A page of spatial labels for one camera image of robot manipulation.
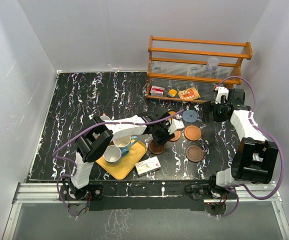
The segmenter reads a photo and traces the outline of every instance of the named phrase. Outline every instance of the food package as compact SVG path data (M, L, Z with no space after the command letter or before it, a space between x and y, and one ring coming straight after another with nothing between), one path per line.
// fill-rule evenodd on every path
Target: food package
M171 89L171 90L168 92L168 97L170 97L170 98L174 98L176 95L177 95L177 91L174 90L174 89Z
M165 92L165 88L164 87L160 87L160 86L155 86L153 85L150 88L150 93L151 96L158 96L158 97L162 97L164 95Z
M186 90L179 91L179 97L183 100L195 100L200 98L200 94L195 87L190 87Z
M138 176L156 171L161 168L160 162L156 156L148 158L147 160L138 162L135 164L136 171Z

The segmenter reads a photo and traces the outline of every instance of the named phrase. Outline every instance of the wooden shelf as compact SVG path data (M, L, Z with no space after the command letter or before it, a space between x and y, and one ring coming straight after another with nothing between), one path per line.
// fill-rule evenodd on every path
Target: wooden shelf
M199 89L200 99L195 100L196 103L202 103L205 101L211 101L215 98L214 93L214 84L209 82L191 82L191 81L182 81L176 79L161 79L161 78L150 78L150 83L148 85L148 92L152 85L160 86L165 88L166 90L163 93L162 97L151 96L148 95L148 99L159 99L159 100L174 100L174 101L183 101L183 102L192 102L188 100L183 100L177 94L175 98L168 97L168 90L167 89L175 89L178 92L184 89L188 89L191 87L195 87Z
M169 48L169 47L155 47L153 46L154 41L160 42L175 42L177 43L189 43L189 44L203 44L215 46L225 46L230 48L240 49L240 53L235 51L233 52L219 52L219 51L207 51L207 50L191 50L182 48ZM149 63L148 63L148 89L146 97L148 99L160 99L160 100L175 100L183 101L180 98L169 98L166 96L157 97L151 96L149 93L149 88L151 86L151 79L169 79L177 81L189 81L193 83L209 83L209 84L218 84L223 79L230 76L239 76L241 77L241 64L243 59L250 60L252 58L253 52L249 42L240 43L240 42L225 42L225 41L210 41L210 40L196 40L196 39L182 39L182 38L170 38L170 37L156 37L150 36L149 45ZM165 53L168 54L169 58L162 57L153 57L153 53ZM189 59L177 59L170 58L170 54L183 54L183 55L197 55L197 56L208 56L208 57L221 57L221 58L236 58L236 63L226 63L220 62L217 69L213 72L207 70L206 61L197 61ZM225 81L225 84L228 88L232 88L234 84L240 85L242 83L239 78L231 78ZM195 100L187 102L196 102L201 103L206 100Z

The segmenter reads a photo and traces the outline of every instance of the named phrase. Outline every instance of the round coaster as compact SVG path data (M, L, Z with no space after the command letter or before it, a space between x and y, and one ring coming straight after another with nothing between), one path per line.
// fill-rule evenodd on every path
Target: round coaster
M187 110L182 113L182 120L188 123L194 123L198 119L198 113L194 110Z
M159 155L159 154L162 154L165 151L166 146L165 145L157 146L156 142L154 140L150 140L149 144L148 144L148 149L149 149L149 151L151 153Z
M176 113L175 111L170 111L170 112L169 112L170 115L175 114L175 113Z
M190 146L185 151L186 157L194 163L200 162L204 159L204 151L198 146Z
M199 127L191 125L185 128L184 135L190 141L197 141L202 134Z
M174 137L169 140L169 142L176 142L181 137L181 131L175 131Z

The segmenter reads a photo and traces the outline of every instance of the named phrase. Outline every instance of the orange package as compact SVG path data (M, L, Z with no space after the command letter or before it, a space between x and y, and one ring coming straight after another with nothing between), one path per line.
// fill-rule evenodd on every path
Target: orange package
M179 91L179 96L184 100L195 100L200 98L200 94L195 87L188 88L183 91Z

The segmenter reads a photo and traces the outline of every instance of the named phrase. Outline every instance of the wooden rack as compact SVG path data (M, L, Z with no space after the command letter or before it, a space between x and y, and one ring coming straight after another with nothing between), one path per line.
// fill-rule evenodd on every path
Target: wooden rack
M165 48L165 47L154 47L154 41L164 41L164 42L176 42L178 43L188 43L188 44L203 44L214 46L231 46L233 49L240 48L240 53L237 53L237 49L233 52L219 52L219 51L209 51L209 50L190 50L190 49L179 49L179 48ZM202 103L208 101L207 99L198 100L184 100L179 97L170 98L167 97L169 89L165 90L163 96L151 96L150 87L152 80L154 79L156 83L158 80L177 80L177 81L191 81L191 82L202 82L209 84L218 84L223 79L229 76L241 76L241 64L243 59L250 60L252 58L253 52L250 42L240 43L240 42L226 42L226 41L209 41L209 40L194 40L194 39L182 39L182 38L169 38L169 37L156 37L150 36L149 46L149 64L147 70L148 84L146 90L147 99L161 99L161 100L176 100L185 102L196 102ZM196 60L186 60L186 59L176 59L176 58L161 58L153 57L153 53L166 53L170 54L183 54L186 55L200 55L209 57L220 57L234 58L237 59L236 63L224 63L220 62L216 72L210 73L207 68L206 61L196 61ZM242 83L239 78L231 78L225 81L227 88L232 88L234 84L240 85Z

